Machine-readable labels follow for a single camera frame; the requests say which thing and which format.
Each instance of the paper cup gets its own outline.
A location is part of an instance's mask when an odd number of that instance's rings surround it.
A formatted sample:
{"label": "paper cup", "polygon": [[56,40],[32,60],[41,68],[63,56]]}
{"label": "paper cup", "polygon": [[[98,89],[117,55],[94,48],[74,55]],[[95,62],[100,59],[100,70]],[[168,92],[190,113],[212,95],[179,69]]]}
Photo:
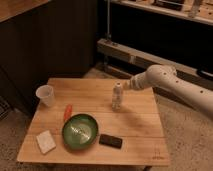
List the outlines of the paper cup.
{"label": "paper cup", "polygon": [[53,87],[50,85],[40,86],[36,90],[36,96],[44,103],[46,106],[51,107],[54,104],[54,91]]}

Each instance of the green plate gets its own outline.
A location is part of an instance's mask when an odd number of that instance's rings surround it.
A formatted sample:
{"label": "green plate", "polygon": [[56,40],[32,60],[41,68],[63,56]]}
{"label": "green plate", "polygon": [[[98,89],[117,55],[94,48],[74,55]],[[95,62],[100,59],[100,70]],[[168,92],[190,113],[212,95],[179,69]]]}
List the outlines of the green plate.
{"label": "green plate", "polygon": [[96,120],[88,114],[77,114],[71,117],[62,130],[64,143],[72,150],[89,147],[98,134]]}

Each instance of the orange object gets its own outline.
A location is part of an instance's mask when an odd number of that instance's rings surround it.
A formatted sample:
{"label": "orange object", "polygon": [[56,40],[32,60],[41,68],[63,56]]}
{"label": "orange object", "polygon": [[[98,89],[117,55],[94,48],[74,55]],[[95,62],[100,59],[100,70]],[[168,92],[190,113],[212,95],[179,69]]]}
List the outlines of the orange object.
{"label": "orange object", "polygon": [[71,114],[72,114],[72,105],[69,104],[66,106],[66,109],[64,111],[64,122],[66,122],[71,117]]}

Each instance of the speckled floor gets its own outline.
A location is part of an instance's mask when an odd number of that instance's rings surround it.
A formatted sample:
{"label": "speckled floor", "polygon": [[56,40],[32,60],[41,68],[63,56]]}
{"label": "speckled floor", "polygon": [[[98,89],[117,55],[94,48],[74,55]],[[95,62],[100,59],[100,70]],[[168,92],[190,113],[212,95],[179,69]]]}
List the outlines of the speckled floor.
{"label": "speckled floor", "polygon": [[[91,69],[86,78],[113,78]],[[169,167],[153,167],[151,171],[212,171],[213,120],[173,100],[155,94],[168,150]],[[143,167],[25,164],[16,162],[30,119],[20,112],[10,112],[0,121],[0,171],[142,171]]]}

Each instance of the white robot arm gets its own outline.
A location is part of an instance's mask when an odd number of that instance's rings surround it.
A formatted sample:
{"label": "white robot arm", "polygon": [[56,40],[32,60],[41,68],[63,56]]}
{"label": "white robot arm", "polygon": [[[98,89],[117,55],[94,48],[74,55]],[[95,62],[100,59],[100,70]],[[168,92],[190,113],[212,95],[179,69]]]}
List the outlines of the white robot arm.
{"label": "white robot arm", "polygon": [[178,78],[176,69],[172,66],[152,65],[146,72],[133,76],[125,87],[133,90],[160,87],[200,112],[213,114],[213,91]]}

